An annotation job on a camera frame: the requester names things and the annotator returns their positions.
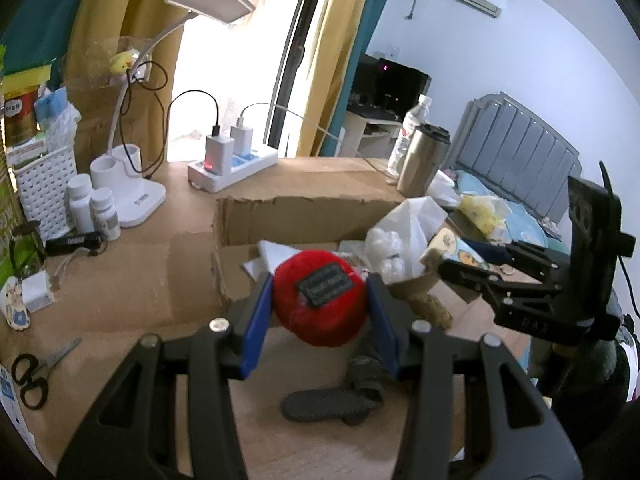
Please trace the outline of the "white woven plastic basket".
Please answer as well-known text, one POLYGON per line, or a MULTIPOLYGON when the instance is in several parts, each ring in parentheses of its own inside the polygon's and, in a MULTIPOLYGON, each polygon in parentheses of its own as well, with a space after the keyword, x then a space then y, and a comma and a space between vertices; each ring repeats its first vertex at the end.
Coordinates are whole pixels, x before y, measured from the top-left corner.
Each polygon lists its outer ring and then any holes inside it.
POLYGON ((59 148, 14 174, 25 218, 39 222, 40 237, 50 240, 69 233, 74 224, 68 209, 67 183, 77 174, 74 148, 59 148))

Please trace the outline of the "green glass jar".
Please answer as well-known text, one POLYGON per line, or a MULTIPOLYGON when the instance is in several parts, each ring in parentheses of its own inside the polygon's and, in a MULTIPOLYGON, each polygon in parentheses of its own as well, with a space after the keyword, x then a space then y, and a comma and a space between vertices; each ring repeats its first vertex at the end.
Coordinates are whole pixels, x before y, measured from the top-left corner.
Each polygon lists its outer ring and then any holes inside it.
POLYGON ((9 255, 13 275, 20 281, 42 271, 46 265, 47 256, 39 228, 39 220, 30 220, 12 230, 9 255))

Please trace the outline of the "white power strip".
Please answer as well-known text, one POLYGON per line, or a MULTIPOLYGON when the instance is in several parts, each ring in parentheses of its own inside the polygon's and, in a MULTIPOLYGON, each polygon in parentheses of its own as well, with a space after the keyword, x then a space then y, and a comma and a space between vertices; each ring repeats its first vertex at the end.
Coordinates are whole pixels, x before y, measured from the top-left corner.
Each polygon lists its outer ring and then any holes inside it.
POLYGON ((278 151, 264 144, 247 155, 237 155, 233 153, 231 139, 228 143, 208 142, 205 158, 188 165, 188 180, 194 188, 215 194, 277 165, 278 159, 278 151))

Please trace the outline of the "white folded tissue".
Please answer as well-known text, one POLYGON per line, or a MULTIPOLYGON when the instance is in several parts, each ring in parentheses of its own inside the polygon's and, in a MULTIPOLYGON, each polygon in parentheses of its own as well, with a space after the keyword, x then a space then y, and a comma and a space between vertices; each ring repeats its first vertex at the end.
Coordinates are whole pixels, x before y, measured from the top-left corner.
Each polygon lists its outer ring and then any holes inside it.
POLYGON ((254 281, 264 273, 273 274, 282 263, 300 253, 299 249, 269 240, 261 240, 257 250, 257 258, 242 263, 243 270, 254 281))

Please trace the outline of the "brown cardboard box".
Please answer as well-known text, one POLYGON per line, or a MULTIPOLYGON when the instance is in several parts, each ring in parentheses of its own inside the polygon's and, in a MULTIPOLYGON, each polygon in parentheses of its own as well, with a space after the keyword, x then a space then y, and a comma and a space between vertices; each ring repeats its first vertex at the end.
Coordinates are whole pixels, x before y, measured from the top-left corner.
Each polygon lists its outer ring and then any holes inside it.
POLYGON ((213 216, 213 272, 221 304, 228 307, 250 294, 253 280, 242 262, 257 254, 261 240, 335 249, 342 240, 363 240, 368 229, 398 205, 398 200, 347 196, 218 200, 213 216))

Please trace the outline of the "black flashlight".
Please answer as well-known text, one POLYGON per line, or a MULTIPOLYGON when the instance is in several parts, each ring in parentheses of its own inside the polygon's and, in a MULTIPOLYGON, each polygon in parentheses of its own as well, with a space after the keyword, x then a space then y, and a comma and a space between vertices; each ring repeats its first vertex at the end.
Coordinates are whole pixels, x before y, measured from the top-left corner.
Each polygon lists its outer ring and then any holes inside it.
POLYGON ((51 238, 44 243, 47 257, 70 255, 78 249, 87 249, 90 255, 96 256, 103 246, 103 237, 98 232, 70 234, 51 238))

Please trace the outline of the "grey bed headboard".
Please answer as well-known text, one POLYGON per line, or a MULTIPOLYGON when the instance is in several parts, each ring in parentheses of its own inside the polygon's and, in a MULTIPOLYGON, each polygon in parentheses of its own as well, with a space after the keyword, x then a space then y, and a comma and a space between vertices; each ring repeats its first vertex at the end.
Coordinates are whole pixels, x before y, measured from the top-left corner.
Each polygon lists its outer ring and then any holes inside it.
POLYGON ((554 223, 568 209, 567 179, 582 173, 577 148, 503 92, 469 102, 444 166, 554 223))

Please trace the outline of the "red plush pouch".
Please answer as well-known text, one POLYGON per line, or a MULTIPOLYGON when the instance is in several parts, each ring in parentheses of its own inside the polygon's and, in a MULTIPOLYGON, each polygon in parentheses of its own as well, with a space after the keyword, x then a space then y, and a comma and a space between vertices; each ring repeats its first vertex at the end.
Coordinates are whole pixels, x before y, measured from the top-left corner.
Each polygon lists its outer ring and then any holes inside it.
POLYGON ((274 271, 272 308, 279 322, 306 344, 341 347, 366 324, 366 281, 332 252, 303 250, 274 271))

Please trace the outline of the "small white plug adapter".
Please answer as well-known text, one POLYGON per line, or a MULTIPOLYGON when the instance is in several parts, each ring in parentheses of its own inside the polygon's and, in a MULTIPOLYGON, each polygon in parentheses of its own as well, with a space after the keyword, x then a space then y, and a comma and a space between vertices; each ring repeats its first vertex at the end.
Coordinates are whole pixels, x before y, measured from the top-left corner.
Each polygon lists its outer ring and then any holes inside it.
POLYGON ((46 270, 25 278, 21 285, 23 302, 29 313, 35 313, 54 304, 54 293, 46 270))

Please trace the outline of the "brown plush toy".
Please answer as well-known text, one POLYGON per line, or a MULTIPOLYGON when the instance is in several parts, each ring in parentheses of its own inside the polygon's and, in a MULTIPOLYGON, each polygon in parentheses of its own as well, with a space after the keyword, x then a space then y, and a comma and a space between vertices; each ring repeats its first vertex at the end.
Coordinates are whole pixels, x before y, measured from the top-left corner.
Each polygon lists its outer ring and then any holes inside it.
POLYGON ((390 292, 395 298, 405 301, 422 320, 443 330, 450 330, 454 325, 454 318, 440 300, 431 294, 431 289, 437 283, 436 276, 424 274, 408 281, 390 284, 390 292))

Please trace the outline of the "clear bag cotton balls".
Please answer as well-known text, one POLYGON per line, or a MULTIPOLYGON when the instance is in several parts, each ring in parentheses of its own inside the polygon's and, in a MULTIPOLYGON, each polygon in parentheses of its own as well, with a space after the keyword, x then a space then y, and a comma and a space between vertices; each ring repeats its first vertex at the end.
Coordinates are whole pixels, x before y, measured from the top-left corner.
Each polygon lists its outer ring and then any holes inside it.
POLYGON ((420 278, 420 259, 448 214, 431 196, 408 198, 367 232, 363 255, 386 285, 420 278))

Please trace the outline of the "black mesh insole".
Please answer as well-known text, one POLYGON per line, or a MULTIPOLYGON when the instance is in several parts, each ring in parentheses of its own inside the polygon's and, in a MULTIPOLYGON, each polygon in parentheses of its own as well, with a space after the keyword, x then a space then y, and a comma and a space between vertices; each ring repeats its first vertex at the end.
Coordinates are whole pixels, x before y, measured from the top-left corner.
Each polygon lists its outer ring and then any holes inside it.
POLYGON ((359 426, 384 403, 378 390, 325 388, 289 394, 280 404, 280 412, 290 422, 340 420, 347 426, 359 426))

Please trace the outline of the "white pill bottle left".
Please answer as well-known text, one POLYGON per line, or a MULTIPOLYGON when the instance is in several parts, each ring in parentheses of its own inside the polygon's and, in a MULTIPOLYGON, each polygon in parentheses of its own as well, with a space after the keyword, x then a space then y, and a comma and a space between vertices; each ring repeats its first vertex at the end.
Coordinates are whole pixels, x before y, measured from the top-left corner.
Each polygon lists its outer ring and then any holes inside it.
POLYGON ((94 231, 90 209, 92 192, 92 182, 88 174, 76 174, 68 181, 66 186, 70 213, 72 214, 74 226, 80 234, 94 231))

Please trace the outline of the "white pill bottle right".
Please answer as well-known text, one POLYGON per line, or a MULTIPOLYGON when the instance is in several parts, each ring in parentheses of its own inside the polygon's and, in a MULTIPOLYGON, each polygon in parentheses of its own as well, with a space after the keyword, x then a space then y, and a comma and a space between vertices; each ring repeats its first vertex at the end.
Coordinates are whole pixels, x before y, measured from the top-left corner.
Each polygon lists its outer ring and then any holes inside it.
POLYGON ((122 234, 110 188, 97 188, 90 197, 90 209, 96 230, 108 241, 117 240, 122 234))

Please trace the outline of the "white desk lamp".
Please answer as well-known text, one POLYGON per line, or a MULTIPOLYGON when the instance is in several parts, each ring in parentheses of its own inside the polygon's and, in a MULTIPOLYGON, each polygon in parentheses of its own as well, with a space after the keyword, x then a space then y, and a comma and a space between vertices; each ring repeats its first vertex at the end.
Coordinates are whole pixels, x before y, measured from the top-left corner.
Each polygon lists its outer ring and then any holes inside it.
POLYGON ((93 185, 112 191, 119 223, 126 229, 140 226, 166 200, 166 188, 152 179, 152 173, 165 160, 168 119, 163 97, 167 92, 134 91, 131 76, 143 62, 154 61, 160 67, 152 73, 170 87, 174 76, 169 64, 177 59, 178 47, 172 44, 156 54, 164 39, 200 15, 229 24, 255 10, 250 0, 163 0, 163 5, 157 34, 145 37, 140 56, 119 90, 106 152, 90 164, 93 185))

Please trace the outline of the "black handled scissors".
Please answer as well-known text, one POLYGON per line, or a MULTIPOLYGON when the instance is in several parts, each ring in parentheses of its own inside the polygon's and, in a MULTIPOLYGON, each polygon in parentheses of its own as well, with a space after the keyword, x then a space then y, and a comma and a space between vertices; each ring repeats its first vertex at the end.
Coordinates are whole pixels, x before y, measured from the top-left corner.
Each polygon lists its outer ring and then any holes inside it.
POLYGON ((58 363, 79 346, 80 338, 64 344, 44 358, 32 353, 21 353, 11 366, 11 377, 18 386, 18 393, 25 408, 39 411, 47 403, 49 396, 49 378, 58 363))

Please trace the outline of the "white pill bottle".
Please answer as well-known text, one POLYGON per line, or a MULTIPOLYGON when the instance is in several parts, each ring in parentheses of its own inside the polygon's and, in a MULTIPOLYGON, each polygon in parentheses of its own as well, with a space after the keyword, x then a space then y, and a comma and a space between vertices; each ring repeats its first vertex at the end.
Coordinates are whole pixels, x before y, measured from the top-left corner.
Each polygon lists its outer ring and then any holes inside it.
POLYGON ((117 240, 122 234, 110 188, 97 188, 90 197, 90 209, 96 230, 108 241, 117 240))
POLYGON ((70 213, 72 214, 74 226, 80 234, 94 231, 90 209, 92 192, 92 182, 88 174, 76 174, 68 181, 66 186, 70 213))

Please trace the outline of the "yellow curtain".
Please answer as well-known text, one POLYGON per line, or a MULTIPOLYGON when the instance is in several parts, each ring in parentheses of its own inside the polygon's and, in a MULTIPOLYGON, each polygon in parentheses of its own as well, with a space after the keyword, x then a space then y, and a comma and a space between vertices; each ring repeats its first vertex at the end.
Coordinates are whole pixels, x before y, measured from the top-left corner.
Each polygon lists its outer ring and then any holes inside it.
POLYGON ((340 97, 347 65, 366 0, 326 0, 312 37, 306 82, 305 120, 299 130, 296 156, 314 156, 340 97))

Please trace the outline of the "yellow white plastic bag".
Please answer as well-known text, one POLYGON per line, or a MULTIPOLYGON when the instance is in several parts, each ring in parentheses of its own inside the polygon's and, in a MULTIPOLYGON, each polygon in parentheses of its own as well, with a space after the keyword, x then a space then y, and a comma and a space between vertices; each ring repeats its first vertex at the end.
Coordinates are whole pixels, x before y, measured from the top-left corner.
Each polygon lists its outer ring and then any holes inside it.
POLYGON ((502 198, 462 194, 459 209, 490 242, 508 244, 512 240, 506 226, 511 209, 502 198))

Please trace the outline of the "clear water bottle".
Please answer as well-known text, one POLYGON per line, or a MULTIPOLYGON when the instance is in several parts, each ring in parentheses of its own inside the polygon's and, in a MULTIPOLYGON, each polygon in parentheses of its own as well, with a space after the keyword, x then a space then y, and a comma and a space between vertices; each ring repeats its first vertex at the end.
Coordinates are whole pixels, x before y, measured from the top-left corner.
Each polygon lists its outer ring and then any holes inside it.
POLYGON ((400 176, 416 128, 428 122, 431 105, 432 99, 426 94, 421 94, 416 105, 411 107, 407 114, 405 114, 398 137, 392 149, 392 154, 390 154, 387 162, 386 171, 388 176, 393 180, 397 180, 400 176))

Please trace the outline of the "small cartoon tissue pack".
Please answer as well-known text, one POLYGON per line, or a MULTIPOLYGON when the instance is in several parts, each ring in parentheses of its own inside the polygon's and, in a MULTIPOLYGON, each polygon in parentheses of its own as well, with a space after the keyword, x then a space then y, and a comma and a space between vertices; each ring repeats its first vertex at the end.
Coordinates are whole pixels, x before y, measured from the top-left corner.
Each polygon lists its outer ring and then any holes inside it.
POLYGON ((489 269, 489 264, 449 228, 440 229, 428 242, 427 248, 420 258, 420 263, 434 273, 439 263, 444 260, 452 260, 483 270, 489 269))

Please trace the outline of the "grey fabric glove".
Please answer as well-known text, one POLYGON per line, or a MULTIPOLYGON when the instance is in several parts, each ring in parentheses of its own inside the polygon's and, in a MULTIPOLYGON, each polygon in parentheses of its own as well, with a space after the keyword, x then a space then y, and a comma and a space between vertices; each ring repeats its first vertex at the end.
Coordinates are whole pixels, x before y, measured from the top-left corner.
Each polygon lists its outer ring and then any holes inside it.
POLYGON ((383 365, 374 335, 368 330, 348 362, 345 387, 358 396, 382 403, 384 387, 393 382, 394 378, 383 365))

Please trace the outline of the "steel travel mug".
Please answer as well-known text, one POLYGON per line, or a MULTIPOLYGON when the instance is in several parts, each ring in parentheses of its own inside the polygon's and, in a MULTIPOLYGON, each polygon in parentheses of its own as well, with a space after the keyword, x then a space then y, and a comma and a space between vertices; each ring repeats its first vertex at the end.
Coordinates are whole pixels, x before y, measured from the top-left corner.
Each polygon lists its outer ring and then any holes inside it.
POLYGON ((427 122, 418 125, 411 138, 397 191, 407 198, 422 196, 433 181, 450 148, 450 134, 427 122))

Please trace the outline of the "black monitor on stand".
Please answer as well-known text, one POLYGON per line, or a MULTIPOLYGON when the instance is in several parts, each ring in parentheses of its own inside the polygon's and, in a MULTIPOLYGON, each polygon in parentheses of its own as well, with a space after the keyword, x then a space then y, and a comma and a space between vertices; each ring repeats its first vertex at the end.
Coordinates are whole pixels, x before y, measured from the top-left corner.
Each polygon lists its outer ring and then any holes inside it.
POLYGON ((397 122, 430 88, 430 75, 386 58, 360 56, 347 110, 368 119, 397 122))

